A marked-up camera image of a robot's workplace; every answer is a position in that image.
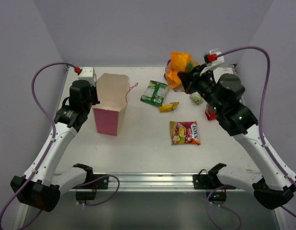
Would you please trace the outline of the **orange snack bag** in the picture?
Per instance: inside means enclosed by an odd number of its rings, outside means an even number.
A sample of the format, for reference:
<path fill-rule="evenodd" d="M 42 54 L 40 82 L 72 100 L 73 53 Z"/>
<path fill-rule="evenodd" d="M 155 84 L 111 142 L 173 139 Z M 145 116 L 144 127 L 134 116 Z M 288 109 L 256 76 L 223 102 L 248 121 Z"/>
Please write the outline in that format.
<path fill-rule="evenodd" d="M 187 65 L 191 62 L 192 55 L 189 53 L 172 51 L 171 58 L 167 63 L 165 70 L 165 79 L 168 85 L 176 90 L 182 83 L 178 77 L 178 72 L 184 72 Z"/>

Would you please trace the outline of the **paper bag with pink handles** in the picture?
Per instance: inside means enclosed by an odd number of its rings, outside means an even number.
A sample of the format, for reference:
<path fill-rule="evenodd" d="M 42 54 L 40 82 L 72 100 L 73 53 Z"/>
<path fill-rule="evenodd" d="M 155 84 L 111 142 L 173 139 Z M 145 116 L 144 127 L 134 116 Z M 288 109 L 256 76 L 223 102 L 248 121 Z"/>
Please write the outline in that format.
<path fill-rule="evenodd" d="M 99 134 L 118 136 L 127 109 L 131 90 L 127 75 L 104 73 L 96 81 L 99 104 L 93 106 L 96 130 Z"/>

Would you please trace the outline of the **purple snack bag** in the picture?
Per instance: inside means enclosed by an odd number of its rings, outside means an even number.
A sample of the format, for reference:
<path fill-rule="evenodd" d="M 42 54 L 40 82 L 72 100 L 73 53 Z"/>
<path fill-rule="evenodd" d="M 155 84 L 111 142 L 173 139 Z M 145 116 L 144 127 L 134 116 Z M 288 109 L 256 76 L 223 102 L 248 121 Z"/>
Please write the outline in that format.
<path fill-rule="evenodd" d="M 181 91 L 182 83 L 177 75 L 179 71 L 184 71 L 187 63 L 183 59 L 172 58 L 168 61 L 165 68 L 164 78 L 167 84 L 174 91 Z"/>

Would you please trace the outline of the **light green snack packet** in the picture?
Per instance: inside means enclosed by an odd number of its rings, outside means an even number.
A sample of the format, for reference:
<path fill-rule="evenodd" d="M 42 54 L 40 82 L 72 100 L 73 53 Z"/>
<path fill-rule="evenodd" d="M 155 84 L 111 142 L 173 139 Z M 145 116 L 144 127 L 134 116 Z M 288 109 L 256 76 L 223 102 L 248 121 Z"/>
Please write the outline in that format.
<path fill-rule="evenodd" d="M 201 104 L 204 102 L 204 99 L 197 92 L 192 93 L 189 97 L 194 101 L 195 104 Z"/>

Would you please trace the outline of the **green chips bag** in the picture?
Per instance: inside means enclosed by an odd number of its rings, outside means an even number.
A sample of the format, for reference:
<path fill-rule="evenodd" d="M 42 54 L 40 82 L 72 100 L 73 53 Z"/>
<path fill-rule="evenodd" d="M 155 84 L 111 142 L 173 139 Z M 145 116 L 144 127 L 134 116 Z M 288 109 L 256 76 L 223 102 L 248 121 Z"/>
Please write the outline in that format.
<path fill-rule="evenodd" d="M 168 90 L 167 84 L 151 80 L 140 101 L 153 106 L 162 106 Z"/>

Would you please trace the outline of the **yellow snack packet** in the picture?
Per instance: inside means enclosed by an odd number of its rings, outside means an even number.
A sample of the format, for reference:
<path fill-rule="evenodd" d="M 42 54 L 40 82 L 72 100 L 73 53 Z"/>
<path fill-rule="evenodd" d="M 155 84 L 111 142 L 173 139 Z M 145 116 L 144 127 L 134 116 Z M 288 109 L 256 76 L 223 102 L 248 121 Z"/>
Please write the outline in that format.
<path fill-rule="evenodd" d="M 175 110 L 178 105 L 179 105 L 179 102 L 172 102 L 172 103 L 169 103 L 169 104 L 164 104 L 164 105 L 159 107 L 159 111 L 161 113 L 171 112 L 171 111 Z"/>

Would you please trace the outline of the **red snack bag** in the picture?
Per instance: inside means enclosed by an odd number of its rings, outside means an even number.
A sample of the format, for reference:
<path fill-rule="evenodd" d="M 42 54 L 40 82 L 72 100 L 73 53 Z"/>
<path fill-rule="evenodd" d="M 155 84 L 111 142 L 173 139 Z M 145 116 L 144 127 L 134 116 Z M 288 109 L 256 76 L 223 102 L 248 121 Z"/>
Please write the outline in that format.
<path fill-rule="evenodd" d="M 209 121 L 217 119 L 217 114 L 216 114 L 215 108 L 209 104 L 206 105 L 205 114 L 206 114 L 206 117 Z"/>

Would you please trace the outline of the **Fox's candy bag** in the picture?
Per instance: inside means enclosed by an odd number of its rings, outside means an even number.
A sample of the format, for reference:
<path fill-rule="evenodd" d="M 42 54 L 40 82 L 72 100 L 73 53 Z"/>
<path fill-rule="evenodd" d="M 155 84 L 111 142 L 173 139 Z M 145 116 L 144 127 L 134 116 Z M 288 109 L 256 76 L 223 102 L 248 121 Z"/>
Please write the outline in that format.
<path fill-rule="evenodd" d="M 170 121 L 169 126 L 172 145 L 201 144 L 196 121 Z"/>

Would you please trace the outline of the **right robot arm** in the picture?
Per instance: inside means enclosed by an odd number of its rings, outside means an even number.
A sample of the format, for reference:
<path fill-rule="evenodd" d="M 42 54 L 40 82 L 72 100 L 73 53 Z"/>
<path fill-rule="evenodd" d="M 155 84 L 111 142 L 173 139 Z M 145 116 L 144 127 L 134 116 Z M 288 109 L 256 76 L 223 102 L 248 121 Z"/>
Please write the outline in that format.
<path fill-rule="evenodd" d="M 270 210 L 285 205 L 296 192 L 296 174 L 260 137 L 257 118 L 240 102 L 245 92 L 241 80 L 234 74 L 225 73 L 214 82 L 213 72 L 203 72 L 203 69 L 204 66 L 196 66 L 191 71 L 178 73 L 185 92 L 198 92 L 214 107 L 219 125 L 246 150 L 260 171 L 248 172 L 219 163 L 208 171 L 209 185 L 242 189 Z"/>

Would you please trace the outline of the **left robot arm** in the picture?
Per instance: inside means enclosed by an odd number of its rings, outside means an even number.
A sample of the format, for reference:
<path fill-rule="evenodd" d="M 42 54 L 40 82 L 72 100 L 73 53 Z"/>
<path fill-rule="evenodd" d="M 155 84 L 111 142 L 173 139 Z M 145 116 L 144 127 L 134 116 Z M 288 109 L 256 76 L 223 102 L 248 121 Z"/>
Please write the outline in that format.
<path fill-rule="evenodd" d="M 23 176 L 14 176 L 11 188 L 19 202 L 50 212 L 60 197 L 79 185 L 93 185 L 93 169 L 77 163 L 66 173 L 55 176 L 57 165 L 66 148 L 78 134 L 88 118 L 93 105 L 99 104 L 96 85 L 87 80 L 76 80 L 69 89 L 69 96 L 54 118 L 54 129 L 37 158 Z"/>

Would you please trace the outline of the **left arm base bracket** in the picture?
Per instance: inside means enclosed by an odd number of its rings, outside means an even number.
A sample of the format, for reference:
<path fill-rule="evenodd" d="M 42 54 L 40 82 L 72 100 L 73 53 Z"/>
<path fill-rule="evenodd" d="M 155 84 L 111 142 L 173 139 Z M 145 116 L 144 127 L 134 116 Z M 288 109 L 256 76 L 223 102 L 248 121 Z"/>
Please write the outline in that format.
<path fill-rule="evenodd" d="M 96 192 L 98 189 L 106 190 L 108 187 L 109 177 L 105 177 L 97 182 L 90 183 L 88 185 L 77 185 L 75 199 L 79 203 L 87 204 L 88 201 L 93 201 L 96 198 Z"/>

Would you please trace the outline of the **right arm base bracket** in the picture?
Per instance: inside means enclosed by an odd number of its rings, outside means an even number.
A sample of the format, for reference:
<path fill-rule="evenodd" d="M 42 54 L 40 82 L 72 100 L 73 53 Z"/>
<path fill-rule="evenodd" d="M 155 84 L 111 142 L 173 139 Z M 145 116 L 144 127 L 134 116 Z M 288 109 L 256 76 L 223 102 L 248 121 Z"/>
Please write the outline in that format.
<path fill-rule="evenodd" d="M 198 174 L 194 174 L 192 179 L 194 189 L 207 190 L 206 196 L 208 196 L 209 190 L 212 191 L 220 186 L 223 186 L 223 184 L 219 182 L 218 178 L 213 174 L 209 174 L 206 169 L 202 169 Z M 218 192 L 214 192 L 210 196 L 209 201 L 221 203 L 225 202 L 226 198 L 226 189 L 221 189 Z"/>

